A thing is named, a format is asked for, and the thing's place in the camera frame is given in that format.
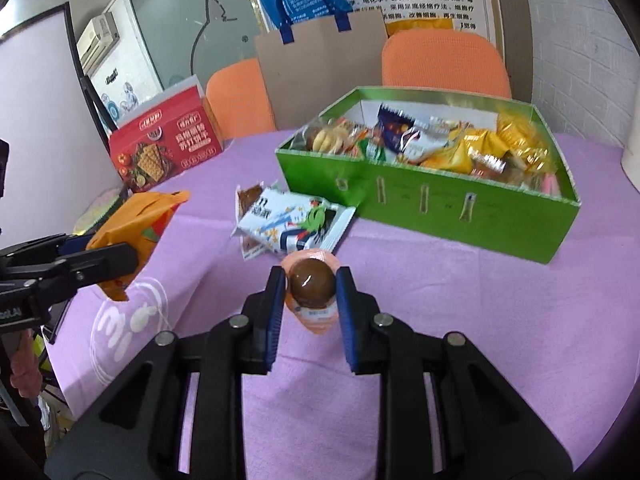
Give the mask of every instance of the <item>brick wall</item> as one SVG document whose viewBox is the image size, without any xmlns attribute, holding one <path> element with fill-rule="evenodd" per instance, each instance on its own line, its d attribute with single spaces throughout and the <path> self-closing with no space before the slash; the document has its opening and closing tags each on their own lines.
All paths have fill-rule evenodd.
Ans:
<svg viewBox="0 0 640 480">
<path fill-rule="evenodd" d="M 640 57 L 607 0 L 529 0 L 533 102 L 555 132 L 626 144 Z"/>
</svg>

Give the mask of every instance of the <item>screw head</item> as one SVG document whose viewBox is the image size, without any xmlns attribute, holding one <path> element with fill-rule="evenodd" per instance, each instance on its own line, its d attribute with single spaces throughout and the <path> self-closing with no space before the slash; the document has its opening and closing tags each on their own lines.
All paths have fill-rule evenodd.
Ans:
<svg viewBox="0 0 640 480">
<path fill-rule="evenodd" d="M 249 318 L 244 314 L 237 314 L 229 319 L 229 325 L 232 328 L 242 328 L 243 326 L 247 326 L 249 323 Z"/>
<path fill-rule="evenodd" d="M 451 346 L 464 346 L 466 343 L 466 337 L 460 332 L 449 332 L 447 334 L 447 343 Z"/>
<path fill-rule="evenodd" d="M 389 326 L 394 322 L 394 317 L 386 312 L 380 312 L 373 317 L 373 322 L 378 326 Z"/>
<path fill-rule="evenodd" d="M 175 335 L 173 332 L 169 332 L 168 330 L 164 330 L 162 332 L 159 332 L 158 334 L 156 334 L 156 337 L 154 338 L 154 342 L 158 345 L 158 346 L 167 346 L 170 345 L 171 343 L 173 343 L 175 340 Z"/>
</svg>

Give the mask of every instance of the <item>human hand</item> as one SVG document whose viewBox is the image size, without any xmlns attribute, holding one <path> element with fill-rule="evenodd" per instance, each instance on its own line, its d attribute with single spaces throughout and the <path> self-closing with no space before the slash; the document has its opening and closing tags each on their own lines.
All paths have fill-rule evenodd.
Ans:
<svg viewBox="0 0 640 480">
<path fill-rule="evenodd" d="M 38 370 L 38 357 L 33 352 L 31 330 L 24 330 L 20 344 L 11 357 L 11 386 L 18 390 L 21 397 L 37 397 L 42 386 L 42 375 Z"/>
</svg>

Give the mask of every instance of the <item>round table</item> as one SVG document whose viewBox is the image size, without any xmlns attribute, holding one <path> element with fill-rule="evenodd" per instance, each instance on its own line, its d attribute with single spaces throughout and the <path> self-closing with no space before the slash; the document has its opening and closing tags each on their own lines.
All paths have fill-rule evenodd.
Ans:
<svg viewBox="0 0 640 480">
<path fill-rule="evenodd" d="M 187 189 L 151 260 L 113 303 L 92 286 L 72 302 L 49 355 L 78 416 L 159 330 L 205 332 L 263 290 L 279 260 L 243 261 L 237 185 L 282 180 L 273 154 L 287 134 L 235 140 L 156 188 Z M 621 150 L 558 135 L 582 209 L 544 266 L 357 219 L 338 248 L 357 287 L 416 332 L 465 333 L 580 465 L 606 434 L 638 376 L 640 195 Z M 140 328 L 140 315 L 148 323 Z M 130 322 L 137 316 L 137 323 Z M 251 479 L 367 479 L 374 474 L 378 379 L 355 377 L 340 329 L 317 336 L 285 309 L 278 358 L 243 383 Z"/>
</svg>

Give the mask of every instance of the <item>white logo on tablecloth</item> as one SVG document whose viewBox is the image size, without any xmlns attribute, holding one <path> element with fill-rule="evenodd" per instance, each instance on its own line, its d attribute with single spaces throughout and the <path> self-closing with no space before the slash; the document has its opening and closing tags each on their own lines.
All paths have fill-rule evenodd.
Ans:
<svg viewBox="0 0 640 480">
<path fill-rule="evenodd" d="M 105 300 L 91 330 L 90 358 L 98 380 L 107 386 L 162 330 L 169 330 L 164 287 L 139 278 L 127 288 L 129 301 Z"/>
</svg>

